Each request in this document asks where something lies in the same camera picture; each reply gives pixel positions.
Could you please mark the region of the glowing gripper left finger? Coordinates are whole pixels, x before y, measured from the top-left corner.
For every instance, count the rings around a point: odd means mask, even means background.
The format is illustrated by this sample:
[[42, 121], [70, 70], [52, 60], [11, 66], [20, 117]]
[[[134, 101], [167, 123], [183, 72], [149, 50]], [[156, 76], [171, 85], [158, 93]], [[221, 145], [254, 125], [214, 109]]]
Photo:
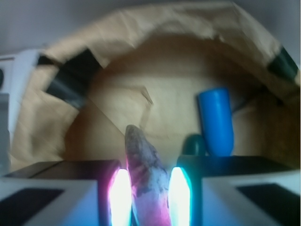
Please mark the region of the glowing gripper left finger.
[[3, 226], [129, 226], [131, 205], [118, 160], [44, 161], [0, 179]]

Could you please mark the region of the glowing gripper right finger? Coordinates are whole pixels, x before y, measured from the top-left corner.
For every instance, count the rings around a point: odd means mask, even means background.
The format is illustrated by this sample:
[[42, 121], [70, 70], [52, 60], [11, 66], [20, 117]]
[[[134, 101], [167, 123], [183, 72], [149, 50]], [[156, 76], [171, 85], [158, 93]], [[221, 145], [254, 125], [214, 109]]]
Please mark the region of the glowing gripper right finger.
[[181, 155], [169, 208], [174, 226], [298, 226], [298, 169], [259, 156]]

